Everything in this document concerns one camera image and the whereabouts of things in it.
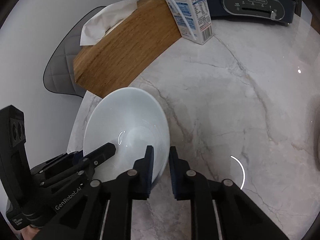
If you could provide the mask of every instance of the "bowl rim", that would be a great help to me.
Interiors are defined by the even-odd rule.
[[[162,176],[162,174],[164,173],[164,169],[165,169],[165,167],[166,167],[166,165],[167,165],[167,162],[168,162],[168,159],[169,159],[169,151],[170,151],[170,130],[169,130],[169,125],[168,125],[167,117],[166,117],[166,115],[165,115],[165,113],[164,113],[161,105],[160,105],[159,102],[154,98],[154,96],[151,95],[150,93],[148,93],[147,91],[145,91],[145,90],[143,90],[143,89],[141,89],[141,88],[124,87],[124,88],[119,88],[119,89],[117,89],[117,90],[115,90],[115,91],[112,91],[110,94],[106,95],[106,96],[97,104],[97,106],[96,106],[95,109],[92,111],[92,114],[91,114],[90,117],[89,117],[89,120],[88,120],[88,122],[87,122],[87,126],[85,127],[85,130],[84,130],[82,148],[83,148],[83,146],[84,146],[84,138],[85,138],[85,135],[87,134],[88,125],[89,125],[90,120],[91,120],[94,112],[96,111],[96,109],[99,107],[99,105],[101,104],[102,101],[105,101],[106,98],[112,96],[113,94],[115,94],[115,93],[117,93],[117,92],[119,92],[119,91],[121,91],[121,90],[135,90],[135,91],[137,91],[137,92],[141,92],[141,93],[145,94],[146,96],[148,96],[148,97],[158,106],[158,108],[159,108],[159,110],[160,110],[160,113],[161,113],[162,117],[164,118],[165,123],[167,124],[165,127],[166,127],[167,132],[168,132],[168,135],[169,135],[169,148],[167,149],[167,153],[165,153],[165,158],[164,158],[164,160],[163,160],[163,162],[162,162],[161,169],[160,169],[159,173],[157,174],[157,176],[155,177],[154,181],[152,182],[152,187],[154,187],[155,184],[156,184],[156,183],[158,182],[158,180],[160,179],[160,177]]]

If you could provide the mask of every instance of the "barcode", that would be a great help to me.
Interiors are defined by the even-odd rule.
[[[202,32],[202,38],[203,38],[203,41],[206,41],[208,38],[210,38],[212,35],[212,28],[211,26],[207,29],[205,29],[203,32]]]

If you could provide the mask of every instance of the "gray chair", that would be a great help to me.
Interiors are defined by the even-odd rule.
[[[83,25],[104,7],[97,7],[86,14],[60,42],[44,70],[43,84],[47,90],[84,97],[86,90],[75,83],[73,59],[81,50],[80,36]]]

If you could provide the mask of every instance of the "wall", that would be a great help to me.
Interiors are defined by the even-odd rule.
[[[121,0],[20,0],[0,29],[0,108],[25,114],[30,167],[66,151],[81,98],[47,91],[42,76],[50,56],[87,12]],[[7,197],[0,184],[0,211]]]

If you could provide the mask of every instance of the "wood grain surface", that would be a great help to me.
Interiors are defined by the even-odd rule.
[[[73,61],[76,83],[104,98],[127,87],[181,34],[165,0],[139,0],[138,8]]]

